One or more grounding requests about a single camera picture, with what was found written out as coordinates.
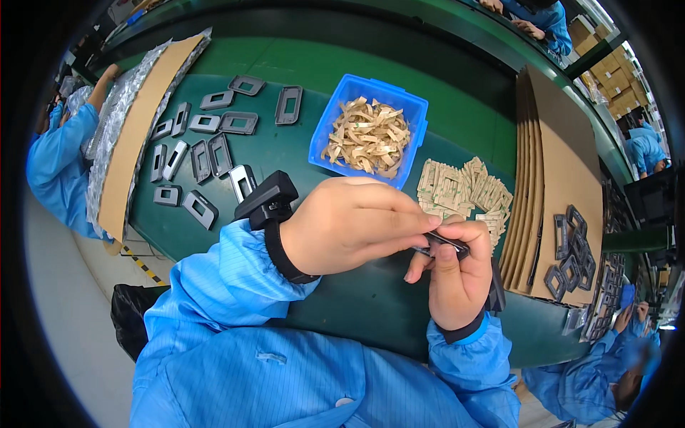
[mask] stack of cardboard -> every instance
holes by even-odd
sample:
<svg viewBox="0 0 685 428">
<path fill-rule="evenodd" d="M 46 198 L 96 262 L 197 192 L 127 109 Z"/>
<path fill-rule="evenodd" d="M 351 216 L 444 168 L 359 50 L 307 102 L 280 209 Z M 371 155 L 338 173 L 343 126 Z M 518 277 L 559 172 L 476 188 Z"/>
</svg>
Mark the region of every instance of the stack of cardboard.
<svg viewBox="0 0 685 428">
<path fill-rule="evenodd" d="M 545 274 L 554 264 L 554 215 L 574 205 L 587 222 L 587 241 L 601 253 L 602 190 L 595 137 L 588 117 L 533 67 L 516 81 L 516 190 L 500 268 L 507 290 L 553 300 Z M 590 291 L 576 288 L 561 303 L 583 306 Z"/>
</svg>

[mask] worker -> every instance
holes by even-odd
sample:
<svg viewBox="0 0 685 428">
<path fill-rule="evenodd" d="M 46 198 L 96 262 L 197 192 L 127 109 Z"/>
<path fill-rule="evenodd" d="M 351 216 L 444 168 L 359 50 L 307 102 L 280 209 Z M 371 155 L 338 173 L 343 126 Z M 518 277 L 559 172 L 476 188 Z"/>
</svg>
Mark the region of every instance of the worker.
<svg viewBox="0 0 685 428">
<path fill-rule="evenodd" d="M 517 427 L 511 342 L 483 311 L 492 269 L 481 222 L 430 216 L 366 177 L 323 181 L 264 231 L 224 226 L 207 253 L 178 262 L 145 312 L 131 427 Z M 320 277 L 413 246 L 437 228 L 471 247 L 415 254 L 405 281 L 431 269 L 428 368 L 355 340 L 270 328 Z"/>
<path fill-rule="evenodd" d="M 88 102 L 72 118 L 60 101 L 50 114 L 48 130 L 33 142 L 26 160 L 26 178 L 36 199 L 64 225 L 87 238 L 103 239 L 86 220 L 89 171 L 80 147 L 95 133 L 107 84 L 118 73 L 117 65 L 109 66 Z"/>
<path fill-rule="evenodd" d="M 643 386 L 643 375 L 652 374 L 660 361 L 658 347 L 654 349 L 655 344 L 644 338 L 630 340 L 625 348 L 621 346 L 620 357 L 612 354 L 618 349 L 614 343 L 631 318 L 632 306 L 617 316 L 614 327 L 594 343 L 585 357 L 553 366 L 524 368 L 521 374 L 525 386 L 545 409 L 563 421 L 575 418 L 580 425 L 591 425 L 628 411 Z"/>
<path fill-rule="evenodd" d="M 640 179 L 659 173 L 671 165 L 671 161 L 659 145 L 657 133 L 650 128 L 651 126 L 629 129 L 623 133 L 625 142 L 632 152 Z"/>
<path fill-rule="evenodd" d="M 479 0 L 491 12 L 511 14 L 512 23 L 559 55 L 571 53 L 566 10 L 557 0 Z"/>
</svg>

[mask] sleeve cuff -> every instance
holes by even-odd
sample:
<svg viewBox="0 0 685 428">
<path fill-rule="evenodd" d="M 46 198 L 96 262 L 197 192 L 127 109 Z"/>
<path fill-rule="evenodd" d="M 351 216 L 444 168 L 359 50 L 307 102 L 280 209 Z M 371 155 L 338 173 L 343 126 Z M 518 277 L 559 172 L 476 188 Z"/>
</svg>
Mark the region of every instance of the sleeve cuff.
<svg viewBox="0 0 685 428">
<path fill-rule="evenodd" d="M 436 324 L 439 332 L 445 337 L 447 344 L 469 344 L 480 339 L 488 328 L 490 313 L 481 310 L 471 324 L 457 330 L 445 330 Z"/>
</svg>

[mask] bubble wrap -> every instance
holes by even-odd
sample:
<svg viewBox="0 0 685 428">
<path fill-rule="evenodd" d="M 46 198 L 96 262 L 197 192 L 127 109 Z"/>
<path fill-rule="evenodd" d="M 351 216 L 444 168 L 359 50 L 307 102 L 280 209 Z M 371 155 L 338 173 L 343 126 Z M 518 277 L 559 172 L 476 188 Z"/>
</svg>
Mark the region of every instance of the bubble wrap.
<svg viewBox="0 0 685 428">
<path fill-rule="evenodd" d="M 162 100 L 155 111 L 152 123 L 148 129 L 145 141 L 148 140 L 152 134 L 154 125 L 157 120 L 166 109 L 166 105 L 171 98 L 171 95 L 178 87 L 178 84 L 183 80 L 190 66 L 195 62 L 197 57 L 205 50 L 211 41 L 212 28 L 207 28 L 200 33 L 204 37 L 198 43 L 198 45 L 190 53 L 186 61 L 183 63 L 181 68 L 174 76 L 173 81 L 167 88 L 166 93 L 162 97 Z M 86 219 L 92 223 L 95 232 L 98 235 L 103 236 L 105 231 L 100 227 L 97 222 L 97 217 L 100 210 L 100 198 L 102 196 L 102 189 L 105 183 L 105 177 L 107 176 L 107 169 L 110 164 L 110 159 L 112 157 L 112 152 L 116 141 L 119 138 L 121 128 L 123 126 L 124 120 L 131 105 L 133 104 L 142 83 L 145 78 L 152 70 L 153 66 L 157 62 L 157 59 L 162 55 L 164 50 L 171 45 L 173 42 L 170 40 L 163 45 L 152 49 L 145 57 L 142 59 L 140 64 L 133 68 L 132 70 L 126 72 L 124 75 L 120 76 L 114 83 L 114 87 L 110 91 L 105 104 L 103 105 L 100 124 L 98 125 L 95 135 L 93 136 L 92 145 L 95 148 L 95 156 L 93 158 L 93 165 L 90 168 L 90 177 L 88 179 L 88 190 L 86 192 Z M 135 188 L 136 181 L 138 179 L 138 171 L 140 170 L 140 165 L 142 163 L 142 157 L 145 154 L 145 144 L 140 148 L 140 153 L 138 154 L 138 161 L 136 162 L 136 167 L 134 169 L 133 179 L 131 180 L 131 186 L 129 188 L 128 202 L 126 204 L 126 212 L 124 221 L 128 222 L 129 205 L 131 201 L 131 195 L 133 189 Z"/>
</svg>

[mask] hand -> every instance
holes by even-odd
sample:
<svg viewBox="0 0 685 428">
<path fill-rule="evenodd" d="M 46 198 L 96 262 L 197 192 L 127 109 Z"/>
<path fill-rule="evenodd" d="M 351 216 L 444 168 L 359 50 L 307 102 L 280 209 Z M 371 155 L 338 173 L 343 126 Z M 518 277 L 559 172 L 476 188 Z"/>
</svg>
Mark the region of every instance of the hand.
<svg viewBox="0 0 685 428">
<path fill-rule="evenodd" d="M 120 72 L 121 68 L 119 68 L 119 66 L 116 64 L 112 64 L 109 67 L 107 67 L 107 70 L 105 70 L 105 72 L 102 73 L 102 77 L 100 78 L 105 79 L 106 81 L 112 81 L 119 76 Z"/>
<path fill-rule="evenodd" d="M 623 333 L 625 326 L 628 325 L 630 317 L 633 316 L 633 305 L 628 306 L 616 317 L 616 322 L 614 322 L 614 330 L 619 334 Z"/>
<path fill-rule="evenodd" d="M 464 221 L 450 216 L 437 229 L 450 239 L 467 243 L 471 250 L 461 262 L 454 247 L 442 244 L 435 251 L 435 260 L 421 253 L 414 254 L 405 281 L 410 284 L 431 269 L 428 308 L 437 325 L 446 330 L 465 327 L 475 319 L 485 304 L 493 280 L 490 257 L 493 253 L 488 228 L 482 221 Z"/>
<path fill-rule="evenodd" d="M 524 21 L 523 19 L 514 19 L 512 23 L 516 25 L 522 32 L 525 32 L 528 36 L 536 40 L 542 40 L 543 38 L 545 38 L 545 32 L 537 28 L 530 21 Z"/>
<path fill-rule="evenodd" d="M 410 247 L 427 246 L 424 233 L 441 219 L 412 198 L 366 177 L 319 184 L 293 216 L 281 223 L 288 259 L 308 275 L 345 272 Z"/>
<path fill-rule="evenodd" d="M 479 0 L 480 5 L 491 12 L 502 14 L 504 6 L 500 0 Z"/>
<path fill-rule="evenodd" d="M 647 311 L 649 310 L 649 303 L 647 302 L 640 302 L 638 305 L 638 319 L 640 320 L 641 323 L 645 322 L 647 320 Z"/>
</svg>

